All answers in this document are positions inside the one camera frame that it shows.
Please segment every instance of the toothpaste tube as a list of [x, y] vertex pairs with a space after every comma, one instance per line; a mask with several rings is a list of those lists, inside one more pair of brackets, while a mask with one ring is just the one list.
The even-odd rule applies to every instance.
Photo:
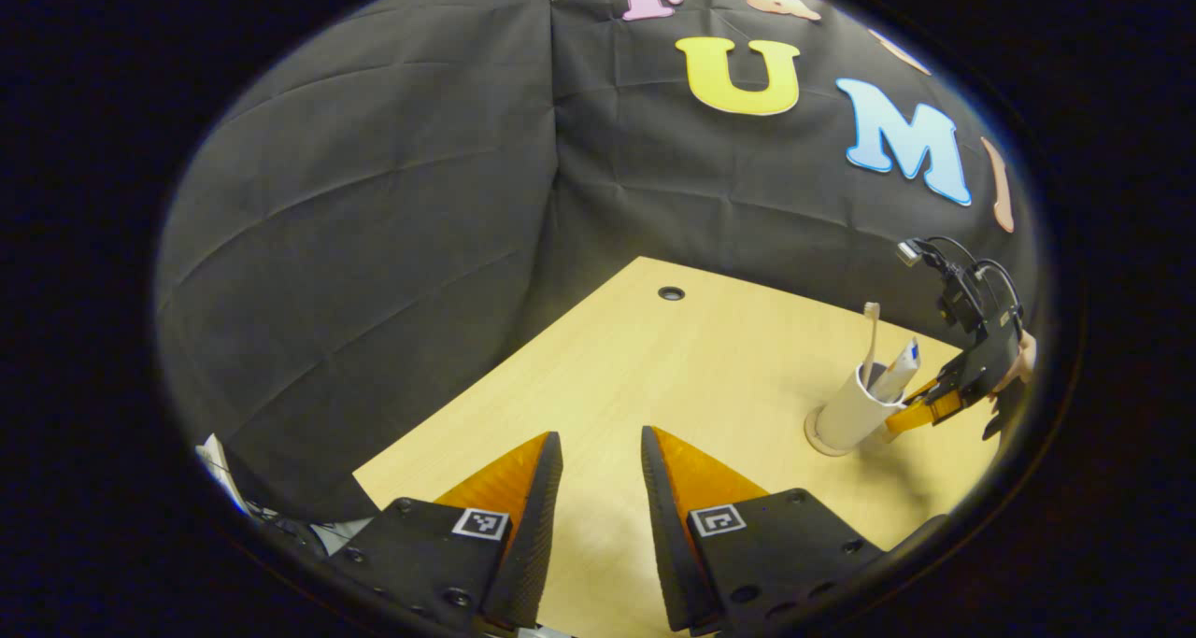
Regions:
[[885, 403], [896, 401], [920, 366], [922, 366], [922, 358], [917, 353], [917, 338], [915, 336], [909, 340], [909, 344], [889, 365], [889, 369], [877, 377], [875, 382], [872, 382], [868, 394]]

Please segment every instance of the hand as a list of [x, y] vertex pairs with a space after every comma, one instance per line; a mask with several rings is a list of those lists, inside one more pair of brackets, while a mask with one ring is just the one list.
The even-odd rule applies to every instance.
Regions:
[[1000, 383], [996, 388], [988, 394], [988, 401], [993, 402], [996, 400], [996, 394], [1005, 389], [1006, 385], [1017, 377], [1024, 383], [1030, 383], [1030, 378], [1033, 376], [1035, 371], [1035, 358], [1038, 357], [1038, 344], [1035, 338], [1029, 332], [1021, 332], [1021, 339], [1018, 340], [1018, 357], [1013, 358], [1013, 364], [1009, 365], [1009, 371], [1005, 372], [1001, 377]]

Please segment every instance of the white cup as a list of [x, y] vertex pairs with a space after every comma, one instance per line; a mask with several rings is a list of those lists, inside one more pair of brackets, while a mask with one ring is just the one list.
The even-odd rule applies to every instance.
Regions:
[[[806, 415], [806, 439], [828, 456], [850, 452], [885, 419], [905, 408], [901, 403], [905, 399], [904, 390], [893, 402], [881, 402], [869, 395], [860, 383], [862, 371], [861, 363], [829, 402]], [[871, 381], [874, 383], [883, 371], [885, 365], [874, 363]]]

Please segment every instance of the black fabric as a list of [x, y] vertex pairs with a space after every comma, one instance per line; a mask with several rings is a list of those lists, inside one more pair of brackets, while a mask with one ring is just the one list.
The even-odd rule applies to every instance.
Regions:
[[[933, 78], [804, 1], [820, 20], [744, 0], [636, 22], [627, 0], [377, 0], [307, 41], [218, 120], [164, 227], [158, 341], [189, 437], [221, 438], [251, 500], [370, 516], [355, 468], [639, 255], [879, 302], [962, 345], [935, 273], [893, 251], [942, 233], [1002, 262], [1032, 316], [1049, 272], [1015, 148], [930, 57]], [[733, 40], [744, 89], [767, 81], [750, 40], [798, 47], [798, 104], [702, 104], [675, 47], [689, 36]], [[921, 174], [850, 165], [837, 78], [875, 84], [907, 119], [920, 103], [947, 114], [972, 205]], [[1012, 235], [981, 135], [1008, 164]]]
[[[744, 0], [684, 0], [671, 17], [623, 22], [627, 0], [553, 1], [560, 171], [533, 294], [513, 345], [639, 255], [847, 309], [879, 302], [884, 320], [956, 345], [965, 338], [938, 315], [935, 273], [902, 265], [895, 241], [951, 236], [977, 257], [999, 260], [1021, 297], [1035, 298], [1039, 235], [1015, 150], [1002, 145], [1000, 132], [981, 121], [929, 57], [919, 59], [933, 77], [889, 54], [846, 13], [822, 0], [803, 1], [822, 19], [762, 13]], [[797, 105], [756, 117], [702, 104], [690, 92], [685, 56], [673, 45], [692, 36], [734, 41], [731, 77], [749, 90], [768, 81], [763, 60], [748, 50], [750, 40], [795, 45], [801, 51]], [[875, 84], [907, 119], [919, 103], [947, 114], [957, 126], [972, 205], [934, 194], [922, 174], [907, 180], [896, 168], [879, 174], [850, 164], [846, 151], [855, 144], [855, 115], [837, 78]], [[1009, 166], [1012, 235], [993, 217], [995, 181], [981, 135]], [[999, 281], [994, 287], [1003, 294]]]
[[379, 0], [267, 72], [184, 175], [163, 366], [289, 516], [373, 514], [352, 472], [482, 376], [556, 166], [548, 0]]

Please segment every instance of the screw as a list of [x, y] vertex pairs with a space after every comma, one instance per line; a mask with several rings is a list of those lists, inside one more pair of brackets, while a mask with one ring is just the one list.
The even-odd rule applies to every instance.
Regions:
[[468, 608], [469, 603], [472, 601], [472, 598], [469, 597], [469, 594], [466, 591], [464, 591], [463, 589], [457, 589], [456, 587], [450, 587], [448, 589], [445, 589], [444, 594], [441, 594], [441, 597], [445, 600], [445, 602], [457, 606], [458, 608]]

